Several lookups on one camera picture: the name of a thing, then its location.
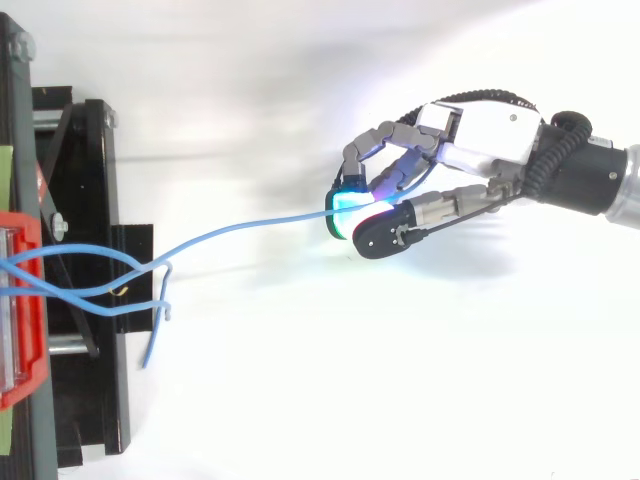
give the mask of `silver metal rod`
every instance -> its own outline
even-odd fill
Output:
[[[36,110],[33,112],[33,128],[36,132],[55,131],[61,117],[62,110]]]
[[[73,355],[88,353],[89,350],[79,333],[51,335],[49,337],[49,355]]]

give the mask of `black joint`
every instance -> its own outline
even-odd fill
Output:
[[[364,175],[345,175],[342,180],[343,192],[366,192],[367,179]]]

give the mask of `black metal frame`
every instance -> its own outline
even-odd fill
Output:
[[[14,146],[13,208],[41,216],[45,245],[56,243],[51,217],[59,212],[70,226],[62,243],[103,245],[150,261],[153,226],[118,225],[110,107],[102,100],[72,104],[71,87],[32,91],[29,64],[10,55],[17,31],[22,30],[0,14],[0,145]],[[58,128],[34,133],[33,110],[61,110]],[[48,184],[40,201],[39,169]],[[45,259],[45,277],[63,288],[101,285],[127,271],[122,263],[96,256]],[[116,306],[151,297],[152,275],[145,274],[128,283],[123,295],[93,301]],[[0,457],[2,479],[52,480],[58,466],[82,464],[83,445],[104,444],[113,455],[131,440],[124,334],[150,331],[152,312],[103,318],[48,299],[47,315],[50,335],[79,332],[88,354],[51,357],[51,377],[14,408],[12,452]]]
[[[71,87],[34,88],[66,98],[60,90]],[[34,109],[42,105],[34,95]],[[54,105],[62,110],[57,130],[36,131],[36,150],[43,176],[50,175],[49,191],[55,211],[69,223],[62,243],[90,243],[129,251],[137,244],[139,261],[153,254],[153,226],[118,226],[118,198],[113,130],[108,126],[110,107],[102,100],[84,104]],[[50,230],[52,212],[43,215]],[[49,242],[54,243],[53,235]],[[66,257],[62,270],[57,257],[45,260],[45,274],[58,280],[68,275],[75,288],[108,283],[128,270],[111,259],[89,255]],[[104,306],[149,300],[152,276],[146,274],[127,285],[123,295],[107,294],[94,299]],[[73,333],[78,319],[70,321],[72,307],[57,299],[47,300],[51,335]],[[104,444],[105,453],[122,453],[131,441],[124,333],[150,330],[151,311],[115,319],[83,314],[95,355],[65,355],[51,358],[58,465],[82,464],[82,445]]]

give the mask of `white background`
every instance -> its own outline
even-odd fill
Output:
[[[121,221],[154,223],[162,253],[322,209],[344,144],[464,90],[512,90],[640,143],[635,3],[0,7],[36,39],[34,85],[118,111]],[[474,181],[440,171],[430,188]],[[148,335],[127,339],[131,446],[85,449],[61,478],[639,478],[639,243],[537,205],[377,262],[323,221],[210,241],[175,259],[148,370]]]

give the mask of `glowing fingertip sensor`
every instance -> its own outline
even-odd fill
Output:
[[[343,208],[366,205],[353,212],[336,213],[327,217],[327,227],[335,238],[351,239],[353,231],[367,218],[377,215],[393,207],[387,202],[376,202],[370,192],[342,192],[332,190],[327,194],[327,210],[339,210]]]

